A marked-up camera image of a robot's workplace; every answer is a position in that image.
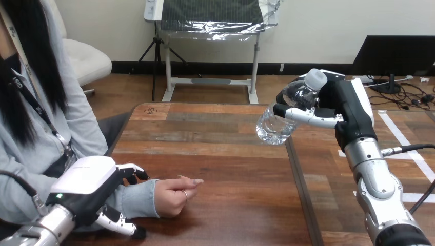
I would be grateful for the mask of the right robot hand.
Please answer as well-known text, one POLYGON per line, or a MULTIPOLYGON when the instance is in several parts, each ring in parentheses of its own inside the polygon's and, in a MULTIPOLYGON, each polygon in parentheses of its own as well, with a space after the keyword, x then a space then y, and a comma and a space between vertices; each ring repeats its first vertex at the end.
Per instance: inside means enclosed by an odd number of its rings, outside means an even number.
POLYGON ((292 124, 335 130, 343 150, 355 140, 373 138, 373 112, 360 79, 346 80, 344 75, 311 69, 290 82, 277 96, 273 114, 292 124))

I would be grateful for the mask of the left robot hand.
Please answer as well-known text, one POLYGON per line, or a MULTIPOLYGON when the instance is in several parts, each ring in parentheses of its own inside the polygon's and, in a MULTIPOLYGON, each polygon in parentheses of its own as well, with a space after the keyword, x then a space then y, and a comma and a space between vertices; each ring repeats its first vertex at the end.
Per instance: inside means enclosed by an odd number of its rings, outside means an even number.
POLYGON ((132 163, 118 165, 108 156, 81 158, 53 184, 46 205, 51 213, 60 214, 64 210, 73 227, 97 224, 134 239, 144 239, 146 230, 106 200, 125 179, 134 185, 148 178, 142 168, 132 163))

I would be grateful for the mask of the person's hand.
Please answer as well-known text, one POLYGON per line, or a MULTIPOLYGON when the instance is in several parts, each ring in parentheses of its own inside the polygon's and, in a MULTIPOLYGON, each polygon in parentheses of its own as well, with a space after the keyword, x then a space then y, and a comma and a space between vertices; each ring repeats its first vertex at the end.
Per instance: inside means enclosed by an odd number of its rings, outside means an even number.
POLYGON ((159 217, 173 218, 180 214, 189 200, 198 193, 202 179, 180 175, 174 179, 158 180, 154 189, 154 206, 159 217))

